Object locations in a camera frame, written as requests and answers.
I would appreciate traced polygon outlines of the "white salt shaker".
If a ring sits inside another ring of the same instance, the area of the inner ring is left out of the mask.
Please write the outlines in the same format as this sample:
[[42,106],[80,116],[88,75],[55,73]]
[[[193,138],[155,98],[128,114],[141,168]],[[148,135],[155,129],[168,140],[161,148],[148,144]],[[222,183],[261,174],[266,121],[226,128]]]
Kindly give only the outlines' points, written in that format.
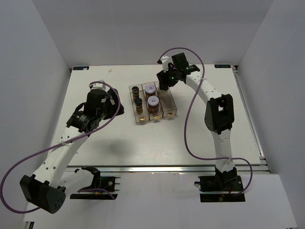
[[159,89],[158,93],[159,93],[159,97],[164,99],[164,98],[167,98],[170,95],[170,89],[168,89],[166,91]]

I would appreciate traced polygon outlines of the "small black-cap spice bottle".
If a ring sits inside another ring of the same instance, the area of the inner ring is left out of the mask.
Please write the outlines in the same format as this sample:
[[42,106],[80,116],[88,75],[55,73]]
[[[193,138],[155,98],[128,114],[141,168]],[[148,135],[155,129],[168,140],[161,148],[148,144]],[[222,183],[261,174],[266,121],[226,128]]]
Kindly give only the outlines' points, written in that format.
[[136,113],[142,114],[143,113],[142,99],[138,97],[134,100],[134,103],[135,103],[135,107],[136,107]]

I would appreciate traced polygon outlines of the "brown jar white lid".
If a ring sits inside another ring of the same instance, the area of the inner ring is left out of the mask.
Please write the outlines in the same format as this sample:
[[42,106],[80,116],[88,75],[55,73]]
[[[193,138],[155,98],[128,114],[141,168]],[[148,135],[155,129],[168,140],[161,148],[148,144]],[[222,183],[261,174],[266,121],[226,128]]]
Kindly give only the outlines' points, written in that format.
[[149,113],[154,114],[159,111],[159,98],[157,96],[150,96],[147,99],[147,104]]
[[145,97],[148,99],[151,96],[155,96],[156,94],[156,87],[154,84],[148,84],[145,87]]

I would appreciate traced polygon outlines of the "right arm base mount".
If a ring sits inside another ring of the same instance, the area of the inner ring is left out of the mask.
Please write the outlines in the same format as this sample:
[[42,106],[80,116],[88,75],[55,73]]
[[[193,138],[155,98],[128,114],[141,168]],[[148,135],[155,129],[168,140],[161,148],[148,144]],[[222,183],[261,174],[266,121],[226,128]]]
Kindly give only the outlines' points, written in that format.
[[240,176],[227,183],[221,184],[216,176],[200,176],[194,182],[199,188],[202,203],[235,203],[245,202],[243,183]]

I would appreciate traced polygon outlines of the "brown jar white lid front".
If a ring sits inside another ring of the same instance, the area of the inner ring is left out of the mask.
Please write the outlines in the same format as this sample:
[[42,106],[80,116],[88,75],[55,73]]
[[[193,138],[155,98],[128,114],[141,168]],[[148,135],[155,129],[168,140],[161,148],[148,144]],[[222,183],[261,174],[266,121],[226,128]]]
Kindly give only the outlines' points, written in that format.
[[159,111],[159,98],[157,96],[150,96],[147,99],[147,104],[149,113],[154,114]]

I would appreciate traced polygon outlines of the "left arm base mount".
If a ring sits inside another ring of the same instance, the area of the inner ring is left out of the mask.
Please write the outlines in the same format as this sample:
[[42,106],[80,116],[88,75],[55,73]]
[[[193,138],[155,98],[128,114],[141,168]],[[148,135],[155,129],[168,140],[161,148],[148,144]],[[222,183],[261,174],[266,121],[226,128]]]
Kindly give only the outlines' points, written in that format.
[[70,199],[115,200],[117,198],[121,184],[120,177],[102,175],[95,167],[85,166],[81,170],[91,172],[93,180],[89,186],[82,188],[82,191],[71,194]]

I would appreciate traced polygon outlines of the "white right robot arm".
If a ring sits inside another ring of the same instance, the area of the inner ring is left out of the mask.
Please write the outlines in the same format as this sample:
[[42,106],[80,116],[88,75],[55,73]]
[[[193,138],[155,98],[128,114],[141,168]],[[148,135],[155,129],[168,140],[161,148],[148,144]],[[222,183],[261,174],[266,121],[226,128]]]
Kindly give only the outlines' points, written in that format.
[[159,88],[167,91],[179,81],[195,91],[206,105],[204,123],[211,132],[215,148],[215,175],[200,178],[201,191],[231,191],[237,179],[232,160],[231,129],[234,122],[234,104],[230,94],[222,94],[203,78],[203,69],[190,65],[184,53],[162,56],[157,61],[163,69],[157,73]]

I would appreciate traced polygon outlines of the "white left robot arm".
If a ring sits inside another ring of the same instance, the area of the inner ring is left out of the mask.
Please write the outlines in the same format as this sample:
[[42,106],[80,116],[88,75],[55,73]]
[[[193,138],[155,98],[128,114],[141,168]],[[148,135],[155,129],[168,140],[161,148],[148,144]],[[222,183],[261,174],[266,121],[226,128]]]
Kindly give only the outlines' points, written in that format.
[[80,104],[67,121],[59,146],[48,153],[31,176],[21,178],[20,186],[26,200],[54,214],[73,193],[101,188],[101,173],[95,167],[83,166],[66,178],[62,175],[100,121],[123,113],[116,89],[91,89],[86,102]]

